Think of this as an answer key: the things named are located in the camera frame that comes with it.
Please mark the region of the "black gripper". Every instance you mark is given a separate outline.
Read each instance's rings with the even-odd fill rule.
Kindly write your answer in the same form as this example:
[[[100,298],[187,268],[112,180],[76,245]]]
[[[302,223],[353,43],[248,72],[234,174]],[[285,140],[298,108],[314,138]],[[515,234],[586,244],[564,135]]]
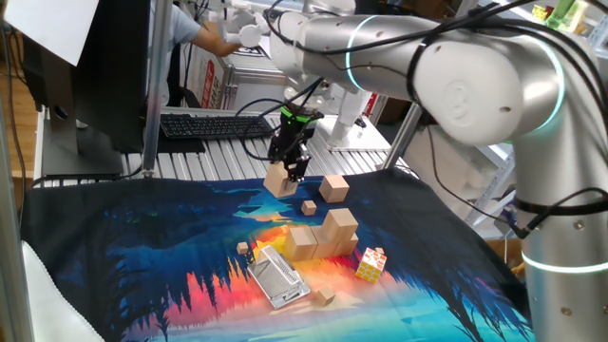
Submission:
[[[277,132],[271,138],[268,150],[270,163],[286,164],[288,180],[304,180],[311,155],[307,142],[313,136],[317,120],[303,117],[281,117]]]

